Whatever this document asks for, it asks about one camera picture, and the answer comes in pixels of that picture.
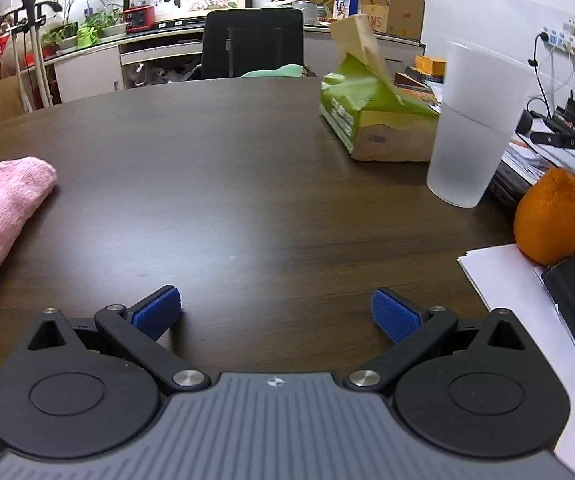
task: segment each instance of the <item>orange fruit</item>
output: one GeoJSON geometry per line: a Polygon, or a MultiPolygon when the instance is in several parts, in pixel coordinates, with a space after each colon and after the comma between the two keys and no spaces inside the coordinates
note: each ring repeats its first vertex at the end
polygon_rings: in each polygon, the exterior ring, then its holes
{"type": "Polygon", "coordinates": [[[519,202],[514,216],[519,249],[535,262],[550,266],[575,251],[575,177],[550,168],[519,202]]]}

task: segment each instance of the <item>green tissue package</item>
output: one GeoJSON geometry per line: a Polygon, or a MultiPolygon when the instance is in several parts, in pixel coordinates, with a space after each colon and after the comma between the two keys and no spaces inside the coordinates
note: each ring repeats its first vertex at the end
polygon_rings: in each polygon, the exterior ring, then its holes
{"type": "Polygon", "coordinates": [[[323,78],[321,113],[355,160],[428,161],[439,114],[396,88],[367,16],[332,23],[343,62],[323,78]]]}

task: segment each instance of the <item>office chair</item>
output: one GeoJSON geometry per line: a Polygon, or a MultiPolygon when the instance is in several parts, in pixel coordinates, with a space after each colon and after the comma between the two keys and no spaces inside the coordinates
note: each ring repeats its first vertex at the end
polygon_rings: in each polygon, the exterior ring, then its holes
{"type": "Polygon", "coordinates": [[[202,79],[240,77],[289,63],[303,65],[301,10],[228,9],[206,16],[202,79]]]}

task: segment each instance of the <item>plastic cup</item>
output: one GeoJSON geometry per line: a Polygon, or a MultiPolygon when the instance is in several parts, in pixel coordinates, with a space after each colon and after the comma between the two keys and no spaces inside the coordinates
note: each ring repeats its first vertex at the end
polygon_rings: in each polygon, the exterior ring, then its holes
{"type": "Polygon", "coordinates": [[[518,62],[455,43],[447,56],[441,116],[427,187],[459,207],[476,206],[525,108],[534,74],[518,62]]]}

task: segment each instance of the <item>dark wooden table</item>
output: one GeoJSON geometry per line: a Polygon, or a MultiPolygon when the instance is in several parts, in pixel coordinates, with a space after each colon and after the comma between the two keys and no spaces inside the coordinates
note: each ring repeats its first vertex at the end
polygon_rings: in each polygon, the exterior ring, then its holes
{"type": "Polygon", "coordinates": [[[165,85],[1,124],[0,161],[43,158],[58,186],[0,269],[0,367],[41,309],[89,316],[167,283],[185,316],[164,345],[213,378],[344,376],[389,345],[371,322],[378,286],[484,315],[456,258],[511,242],[506,214],[442,202],[425,164],[351,160],[319,85],[165,85]]]}

